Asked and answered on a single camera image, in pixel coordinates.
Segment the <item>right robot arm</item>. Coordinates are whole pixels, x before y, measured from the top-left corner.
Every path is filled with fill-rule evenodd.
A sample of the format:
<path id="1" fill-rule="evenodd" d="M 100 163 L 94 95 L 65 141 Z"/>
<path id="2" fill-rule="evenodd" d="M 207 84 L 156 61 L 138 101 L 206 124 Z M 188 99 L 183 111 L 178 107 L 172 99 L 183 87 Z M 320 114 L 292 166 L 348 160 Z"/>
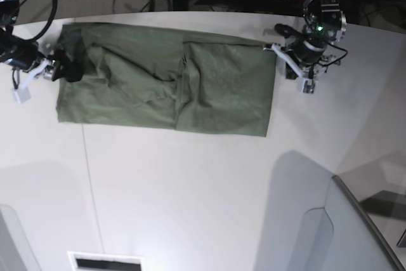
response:
<path id="1" fill-rule="evenodd" d="M 49 80 L 64 79 L 70 83 L 79 82 L 84 71 L 77 68 L 66 52 L 53 50 L 49 55 L 39 51 L 38 40 L 47 33 L 55 19 L 58 0 L 51 0 L 51 11 L 45 26 L 30 39 L 22 39 L 13 34 L 14 24 L 20 8 L 28 0 L 1 0 L 1 63 L 12 67 L 13 88 L 19 89 L 20 72 L 32 72 L 44 64 L 44 74 Z"/>

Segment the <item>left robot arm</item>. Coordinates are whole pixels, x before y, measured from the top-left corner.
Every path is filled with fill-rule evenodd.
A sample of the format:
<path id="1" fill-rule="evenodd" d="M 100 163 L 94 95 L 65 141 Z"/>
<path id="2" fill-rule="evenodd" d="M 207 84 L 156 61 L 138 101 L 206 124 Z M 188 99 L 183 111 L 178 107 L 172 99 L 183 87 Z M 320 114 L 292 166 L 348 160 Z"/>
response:
<path id="1" fill-rule="evenodd" d="M 303 0 L 303 18 L 301 30 L 281 23 L 274 26 L 277 34 L 290 41 L 272 49 L 285 62 L 285 77 L 291 80 L 314 80 L 348 55 L 337 46 L 347 26 L 340 0 Z"/>

